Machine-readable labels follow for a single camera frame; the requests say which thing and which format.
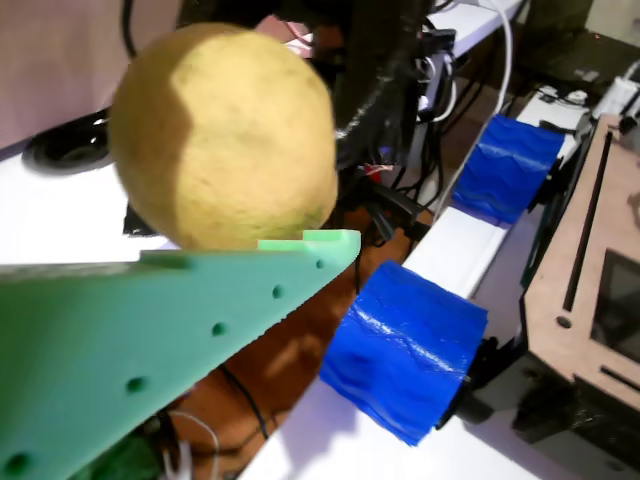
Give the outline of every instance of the blue 3d printed part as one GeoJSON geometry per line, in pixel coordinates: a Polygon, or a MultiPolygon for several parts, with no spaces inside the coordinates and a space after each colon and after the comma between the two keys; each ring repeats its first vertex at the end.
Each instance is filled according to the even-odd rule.
{"type": "Polygon", "coordinates": [[[556,161],[564,135],[496,115],[476,144],[453,200],[465,210],[515,223],[556,161]]]}
{"type": "Polygon", "coordinates": [[[446,412],[486,325],[485,310],[387,262],[342,320],[320,378],[417,445],[446,412]]]}

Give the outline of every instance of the black cable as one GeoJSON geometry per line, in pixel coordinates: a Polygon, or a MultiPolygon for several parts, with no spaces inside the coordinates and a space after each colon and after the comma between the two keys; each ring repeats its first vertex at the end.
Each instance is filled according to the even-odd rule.
{"type": "Polygon", "coordinates": [[[264,421],[264,418],[260,413],[260,409],[258,408],[258,404],[249,393],[249,390],[247,390],[247,388],[240,382],[240,380],[238,380],[236,376],[233,373],[231,373],[224,364],[220,365],[219,368],[220,370],[222,370],[222,373],[224,373],[225,377],[227,377],[227,380],[229,381],[229,383],[238,387],[238,389],[240,389],[242,394],[247,398],[247,401],[251,406],[251,410],[253,410],[253,413],[258,419],[258,424],[260,425],[260,431],[262,431],[262,436],[264,437],[265,440],[267,440],[269,438],[269,432],[267,431],[267,423],[264,421]]]}
{"type": "Polygon", "coordinates": [[[452,3],[454,3],[456,0],[445,0],[444,2],[442,2],[440,5],[436,5],[435,7],[433,7],[431,9],[431,13],[438,13],[441,12],[442,10],[444,10],[445,8],[447,8],[448,6],[450,6],[452,3]]]}
{"type": "Polygon", "coordinates": [[[135,58],[138,55],[136,47],[131,37],[131,14],[133,12],[133,0],[122,0],[122,12],[120,16],[120,29],[122,33],[122,41],[124,42],[124,48],[129,55],[129,59],[135,58]]]}
{"type": "Polygon", "coordinates": [[[360,247],[360,251],[358,252],[358,256],[356,257],[356,261],[353,262],[353,267],[355,269],[355,275],[353,278],[353,284],[356,287],[356,295],[360,295],[360,257],[362,256],[362,249],[364,248],[364,242],[360,247]]]}
{"type": "Polygon", "coordinates": [[[464,117],[464,115],[469,111],[469,109],[482,94],[482,91],[484,90],[484,87],[486,86],[487,81],[489,80],[489,76],[491,75],[491,72],[493,70],[493,64],[496,58],[495,51],[495,48],[491,49],[491,52],[489,53],[485,61],[482,62],[481,68],[478,69],[478,74],[482,74],[482,78],[480,79],[480,81],[475,82],[474,80],[469,80],[471,83],[477,84],[478,88],[474,92],[471,99],[464,106],[464,108],[460,110],[452,120],[446,123],[446,125],[442,129],[442,135],[447,135],[453,129],[453,127],[456,126],[456,124],[462,119],[462,117],[464,117]]]}

